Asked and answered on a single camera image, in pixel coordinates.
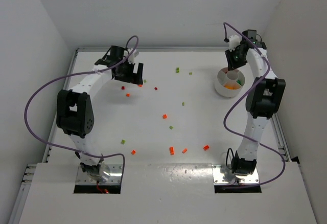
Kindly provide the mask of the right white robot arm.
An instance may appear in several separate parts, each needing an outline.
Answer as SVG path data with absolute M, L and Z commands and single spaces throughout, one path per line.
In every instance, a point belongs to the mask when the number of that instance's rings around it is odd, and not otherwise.
M 225 39 L 229 44 L 225 51 L 227 69 L 234 71 L 249 64 L 254 77 L 252 87 L 244 94 L 248 112 L 246 129 L 230 164 L 231 172 L 238 175 L 253 174 L 263 130 L 277 113 L 286 87 L 285 80 L 278 78 L 270 67 L 265 43 L 256 37 L 256 30 L 246 30 L 241 36 Z

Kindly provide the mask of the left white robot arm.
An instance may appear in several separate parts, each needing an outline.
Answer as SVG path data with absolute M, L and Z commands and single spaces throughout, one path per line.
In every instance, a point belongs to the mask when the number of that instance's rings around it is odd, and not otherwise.
M 92 99 L 112 79 L 142 85 L 143 64 L 134 62 L 137 55 L 136 49 L 111 46 L 78 84 L 57 95 L 57 127 L 73 141 L 82 171 L 99 183 L 109 180 L 110 168 L 91 135 L 95 125 Z

